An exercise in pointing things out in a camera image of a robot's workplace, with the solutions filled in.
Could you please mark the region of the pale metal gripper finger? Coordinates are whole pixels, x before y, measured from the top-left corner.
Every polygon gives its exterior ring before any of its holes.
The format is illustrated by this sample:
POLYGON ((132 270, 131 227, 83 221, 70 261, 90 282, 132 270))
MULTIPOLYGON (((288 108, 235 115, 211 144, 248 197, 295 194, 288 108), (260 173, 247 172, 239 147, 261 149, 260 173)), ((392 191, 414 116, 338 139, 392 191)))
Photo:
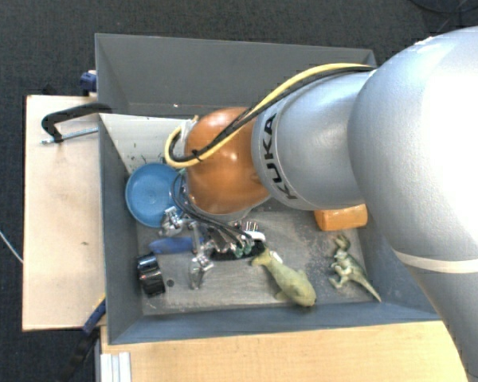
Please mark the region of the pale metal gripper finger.
POLYGON ((176 207, 164 211, 160 222, 160 236, 176 236, 182 231, 182 218, 176 207))
POLYGON ((195 251, 188 268, 190 289, 198 290, 206 274, 213 268, 214 262, 210 251, 195 251))

